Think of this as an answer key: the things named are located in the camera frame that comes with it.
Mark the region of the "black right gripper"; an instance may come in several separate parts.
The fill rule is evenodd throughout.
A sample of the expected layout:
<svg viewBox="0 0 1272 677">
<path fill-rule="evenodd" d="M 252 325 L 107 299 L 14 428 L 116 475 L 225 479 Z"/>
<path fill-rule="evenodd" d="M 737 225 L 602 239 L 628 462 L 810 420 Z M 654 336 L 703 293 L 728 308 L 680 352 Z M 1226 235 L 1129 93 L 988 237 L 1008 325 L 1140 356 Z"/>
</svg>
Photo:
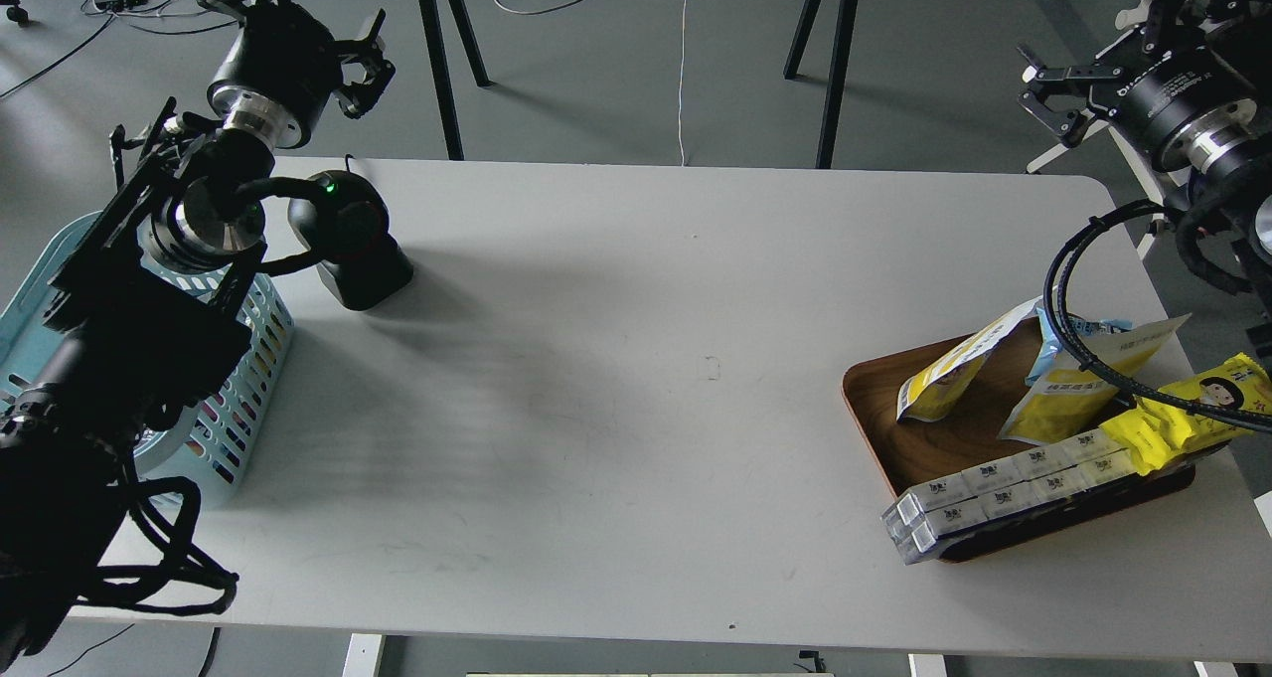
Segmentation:
<svg viewBox="0 0 1272 677">
<path fill-rule="evenodd" d="M 1202 0 L 1202 10 L 1183 22 L 1231 22 L 1243 17 L 1243 0 Z M 1192 0 L 1150 0 L 1140 22 L 1141 51 L 1161 57 L 1177 42 L 1180 14 Z M 1066 150 L 1084 143 L 1095 87 L 1121 83 L 1126 67 L 1088 64 L 1049 67 L 1028 46 L 1018 46 L 1027 61 L 1018 104 L 1040 121 Z M 1054 97 L 1076 98 L 1081 106 L 1054 109 Z M 1252 162 L 1261 146 L 1249 123 L 1258 109 L 1255 92 L 1245 79 L 1205 48 L 1168 53 L 1113 92 L 1109 120 L 1122 137 L 1149 160 L 1152 171 L 1172 173 L 1192 168 L 1199 173 L 1233 173 Z"/>
</svg>

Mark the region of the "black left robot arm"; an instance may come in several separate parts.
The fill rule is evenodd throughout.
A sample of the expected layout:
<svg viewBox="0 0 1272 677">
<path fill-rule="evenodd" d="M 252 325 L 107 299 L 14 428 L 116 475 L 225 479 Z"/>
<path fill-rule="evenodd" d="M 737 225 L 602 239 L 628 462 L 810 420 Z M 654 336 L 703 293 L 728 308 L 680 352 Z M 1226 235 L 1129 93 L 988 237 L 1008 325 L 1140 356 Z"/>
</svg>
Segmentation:
<svg viewBox="0 0 1272 677">
<path fill-rule="evenodd" d="M 349 118 L 394 78 L 377 11 L 337 39 L 294 0 L 197 0 L 237 22 L 210 83 L 212 118 L 168 101 L 139 165 L 55 270 L 60 336 L 3 414 L 3 666 L 45 650 L 76 604 L 223 613 L 239 578 L 195 543 L 192 478 L 141 478 L 142 431 L 168 431 L 251 350 L 256 279 L 317 266 L 351 311 L 413 276 L 385 201 L 354 171 L 273 176 L 328 101 Z"/>
</svg>

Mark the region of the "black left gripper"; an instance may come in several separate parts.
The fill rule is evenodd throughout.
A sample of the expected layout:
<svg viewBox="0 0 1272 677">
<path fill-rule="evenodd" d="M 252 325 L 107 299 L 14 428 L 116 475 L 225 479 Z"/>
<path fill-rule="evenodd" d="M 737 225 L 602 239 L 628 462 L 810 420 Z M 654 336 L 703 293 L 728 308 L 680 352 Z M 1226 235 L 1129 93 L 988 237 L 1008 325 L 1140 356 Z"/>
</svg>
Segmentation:
<svg viewBox="0 0 1272 677">
<path fill-rule="evenodd" d="M 336 39 L 290 0 L 196 0 L 204 10 L 232 17 L 240 24 L 235 42 L 210 83 L 209 104 L 228 115 L 240 95 L 263 95 L 286 111 L 279 148 L 291 150 L 310 143 L 313 130 L 336 92 L 342 115 L 364 118 L 394 79 L 396 66 L 385 59 L 382 28 L 385 8 L 379 8 L 354 39 Z M 345 66 L 363 69 L 363 78 L 340 85 Z"/>
</svg>

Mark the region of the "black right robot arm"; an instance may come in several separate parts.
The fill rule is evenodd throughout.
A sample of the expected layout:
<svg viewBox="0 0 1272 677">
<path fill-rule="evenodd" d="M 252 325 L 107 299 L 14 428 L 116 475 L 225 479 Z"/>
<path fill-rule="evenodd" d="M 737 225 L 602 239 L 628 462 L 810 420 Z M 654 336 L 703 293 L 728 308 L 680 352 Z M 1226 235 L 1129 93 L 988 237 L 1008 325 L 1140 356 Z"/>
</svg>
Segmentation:
<svg viewBox="0 0 1272 677">
<path fill-rule="evenodd" d="M 1142 174 L 1180 174 L 1155 201 L 1186 269 L 1269 305 L 1269 0 L 1142 0 L 1086 64 L 1030 48 L 1018 102 L 1076 148 L 1098 129 Z"/>
</svg>

